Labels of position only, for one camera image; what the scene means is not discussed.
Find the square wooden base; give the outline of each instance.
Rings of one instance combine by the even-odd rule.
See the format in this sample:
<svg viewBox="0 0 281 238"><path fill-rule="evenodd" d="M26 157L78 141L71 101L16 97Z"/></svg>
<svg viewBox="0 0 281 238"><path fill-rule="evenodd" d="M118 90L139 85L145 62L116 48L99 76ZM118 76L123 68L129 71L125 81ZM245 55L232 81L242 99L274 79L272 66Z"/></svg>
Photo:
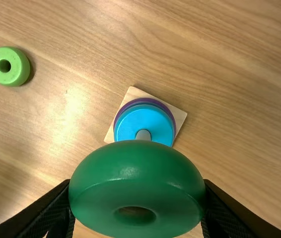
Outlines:
<svg viewBox="0 0 281 238"><path fill-rule="evenodd" d="M146 92L144 92L144 91L142 91L138 88L135 88L135 87L129 87L129 89L127 90L127 93L125 94L124 99L123 99L120 107L118 108L117 112L126 103L128 103L129 101L134 100L136 98L154 98L158 101L161 101L163 104L165 104L170 109L170 111L172 112L172 114L175 118L175 121L176 121L176 136L177 136L182 124L184 123L184 121L187 117L186 112L184 112L183 110L180 110L179 108L177 108L177 107L175 107L175 106L173 106L173 105L171 105L167 102L164 102L163 100L160 100L159 98L154 97L153 95L150 95L150 94L148 94L148 93L146 93ZM104 142L106 142L106 143L114 142L113 125L114 125L114 119L113 119L112 124L110 125L110 128L109 128L109 130L108 130L108 132L107 132L107 134L104 138Z"/></svg>

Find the wood grain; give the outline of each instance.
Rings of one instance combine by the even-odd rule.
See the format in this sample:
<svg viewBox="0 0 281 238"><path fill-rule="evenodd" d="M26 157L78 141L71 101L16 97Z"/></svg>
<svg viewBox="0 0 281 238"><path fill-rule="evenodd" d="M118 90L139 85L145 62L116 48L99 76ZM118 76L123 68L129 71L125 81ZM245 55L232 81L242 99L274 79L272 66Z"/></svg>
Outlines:
<svg viewBox="0 0 281 238"><path fill-rule="evenodd" d="M178 133L187 117L186 112L184 112L183 110L181 110L165 101L160 100L159 98L154 97L153 95L150 95L149 93L144 92L141 89L138 89L136 87L129 87L112 120L110 128L108 129L108 131L105 135L105 138L104 138L105 143L109 144L109 143L115 142L115 140L114 140L114 119L115 119L117 113L119 112L119 110L121 109L121 107L123 107L126 103L128 103L134 99L137 99L137 98L153 98L153 99L156 99L156 100L162 102L164 105L166 105L166 107L171 111L171 113L173 114L173 116L175 118L176 136L178 135Z"/></svg>
<svg viewBox="0 0 281 238"><path fill-rule="evenodd" d="M5 45L35 73L0 86L0 222L105 144L135 86L188 112L174 148L281 229L281 0L0 0Z"/></svg>

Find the green ring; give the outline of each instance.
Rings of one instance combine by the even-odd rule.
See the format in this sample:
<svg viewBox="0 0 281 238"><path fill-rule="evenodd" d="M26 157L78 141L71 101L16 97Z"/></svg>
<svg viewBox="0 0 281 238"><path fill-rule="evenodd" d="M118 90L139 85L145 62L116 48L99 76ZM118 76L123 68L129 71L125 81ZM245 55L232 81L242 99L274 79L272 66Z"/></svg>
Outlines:
<svg viewBox="0 0 281 238"><path fill-rule="evenodd" d="M0 84L20 86L28 79L30 63L26 55L14 47L0 47Z"/></svg>
<svg viewBox="0 0 281 238"><path fill-rule="evenodd" d="M70 207L85 226L115 238L171 238L204 215L197 168L171 147L119 141L88 155L69 185Z"/></svg>

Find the table surface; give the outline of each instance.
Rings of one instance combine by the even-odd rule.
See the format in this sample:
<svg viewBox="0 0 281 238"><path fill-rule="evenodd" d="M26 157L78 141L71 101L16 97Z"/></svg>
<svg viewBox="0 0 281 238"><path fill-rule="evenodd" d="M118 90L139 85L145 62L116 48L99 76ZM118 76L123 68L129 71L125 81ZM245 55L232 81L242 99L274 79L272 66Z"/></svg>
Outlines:
<svg viewBox="0 0 281 238"><path fill-rule="evenodd" d="M281 0L0 0L0 46L34 72L0 85L0 223L105 144L135 86L188 112L174 148L281 229Z"/></svg>

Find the ring hole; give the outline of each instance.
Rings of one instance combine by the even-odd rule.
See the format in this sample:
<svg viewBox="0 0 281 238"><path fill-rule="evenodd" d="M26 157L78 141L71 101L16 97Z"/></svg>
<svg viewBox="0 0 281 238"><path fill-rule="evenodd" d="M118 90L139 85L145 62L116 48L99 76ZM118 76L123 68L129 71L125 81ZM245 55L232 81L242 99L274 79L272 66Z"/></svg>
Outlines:
<svg viewBox="0 0 281 238"><path fill-rule="evenodd" d="M11 64L8 60L2 59L0 61L0 71L3 73L9 72L11 69Z"/></svg>
<svg viewBox="0 0 281 238"><path fill-rule="evenodd" d="M156 220L155 213L143 207L122 207L114 215L120 222L133 226L145 226Z"/></svg>

